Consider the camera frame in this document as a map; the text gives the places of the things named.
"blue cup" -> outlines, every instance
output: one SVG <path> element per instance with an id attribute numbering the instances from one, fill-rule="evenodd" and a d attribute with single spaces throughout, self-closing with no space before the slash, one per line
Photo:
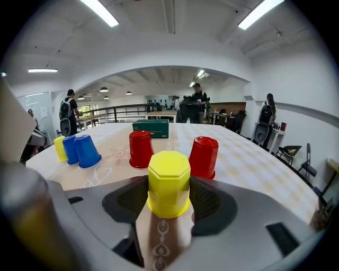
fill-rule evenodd
<path id="1" fill-rule="evenodd" d="M 64 149 L 68 160 L 67 163 L 69 165 L 79 163 L 78 153 L 76 152 L 74 139 L 76 139 L 75 135 L 71 135 L 70 137 L 66 137 L 63 139 Z"/>
<path id="2" fill-rule="evenodd" d="M 74 143 L 80 161 L 80 168 L 92 167 L 101 160 L 101 155 L 97 152 L 89 134 L 75 138 Z"/>

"patterned tablecloth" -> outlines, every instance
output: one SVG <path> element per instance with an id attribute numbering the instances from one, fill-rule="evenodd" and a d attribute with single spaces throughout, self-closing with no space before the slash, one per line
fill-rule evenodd
<path id="1" fill-rule="evenodd" d="M 132 131 L 131 123 L 108 123 L 79 133 L 90 134 L 102 155 L 101 162 L 92 168 L 59 163 L 53 146 L 34 156 L 26 166 L 45 179 L 60 182 L 65 190 L 147 175 L 146 169 L 129 165 L 128 136 Z M 309 224 L 318 202 L 315 193 L 282 162 L 236 133 L 218 125 L 170 123 L 169 138 L 152 139 L 152 145 L 155 153 L 177 150 L 189 156 L 197 136 L 219 142 L 216 180 L 262 192 Z M 161 219 L 144 207 L 137 231 L 146 269 L 163 270 L 189 245 L 192 212 L 190 207 L 177 219 Z"/>

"upside-down cup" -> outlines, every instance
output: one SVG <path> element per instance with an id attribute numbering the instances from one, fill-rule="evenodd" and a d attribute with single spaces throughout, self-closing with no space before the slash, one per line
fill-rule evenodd
<path id="1" fill-rule="evenodd" d="M 63 139 L 65 137 L 58 137 L 54 140 L 54 146 L 55 146 L 55 151 L 57 152 L 58 156 L 58 162 L 65 162 L 67 161 L 67 156 L 65 153 L 64 145 L 63 145 Z"/>
<path id="2" fill-rule="evenodd" d="M 177 151 L 154 154 L 148 166 L 147 206 L 165 219 L 182 215 L 190 206 L 190 163 Z"/>
<path id="3" fill-rule="evenodd" d="M 138 169 L 147 168 L 150 158 L 154 154 L 150 133 L 147 131 L 130 133 L 129 150 L 131 154 L 129 164 Z"/>
<path id="4" fill-rule="evenodd" d="M 75 142 L 76 139 L 75 135 L 71 135 L 70 137 L 66 137 L 63 139 L 64 149 L 67 156 L 67 163 L 69 165 L 75 165 L 79 163 L 78 153 L 76 152 Z"/>
<path id="5" fill-rule="evenodd" d="M 191 175 L 207 179 L 215 176 L 219 144 L 218 141 L 209 137 L 194 138 L 190 154 Z"/>
<path id="6" fill-rule="evenodd" d="M 75 138 L 74 143 L 78 153 L 80 168 L 92 167 L 101 160 L 101 155 L 97 152 L 89 134 Z"/>

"green box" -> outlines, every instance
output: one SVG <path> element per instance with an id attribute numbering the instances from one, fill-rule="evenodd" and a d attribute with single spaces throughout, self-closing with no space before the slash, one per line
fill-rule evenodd
<path id="1" fill-rule="evenodd" d="M 168 138 L 168 120 L 138 120 L 133 123 L 135 131 L 148 131 L 151 138 Z"/>

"man in black shirt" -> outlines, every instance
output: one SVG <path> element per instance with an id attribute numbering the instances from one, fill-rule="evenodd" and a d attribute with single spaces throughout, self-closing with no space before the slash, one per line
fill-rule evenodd
<path id="1" fill-rule="evenodd" d="M 76 101 L 73 99 L 74 98 L 74 90 L 73 89 L 69 89 L 67 92 L 67 97 L 65 98 L 65 102 L 68 101 L 69 99 L 72 99 L 69 102 L 70 105 L 70 109 L 72 111 L 71 116 L 68 118 L 69 119 L 69 124 L 70 124 L 70 136 L 72 136 L 73 134 L 76 134 L 76 119 L 75 119 L 75 114 L 77 114 L 78 117 L 82 116 L 82 113 L 79 112 L 78 110 L 78 105 L 76 104 Z"/>
<path id="2" fill-rule="evenodd" d="M 195 83 L 193 85 L 195 93 L 192 95 L 192 97 L 195 98 L 195 100 L 200 103 L 199 107 L 199 115 L 198 115 L 198 123 L 203 123 L 203 116 L 205 113 L 205 104 L 207 102 L 207 94 L 205 92 L 202 92 L 201 86 L 199 83 Z"/>

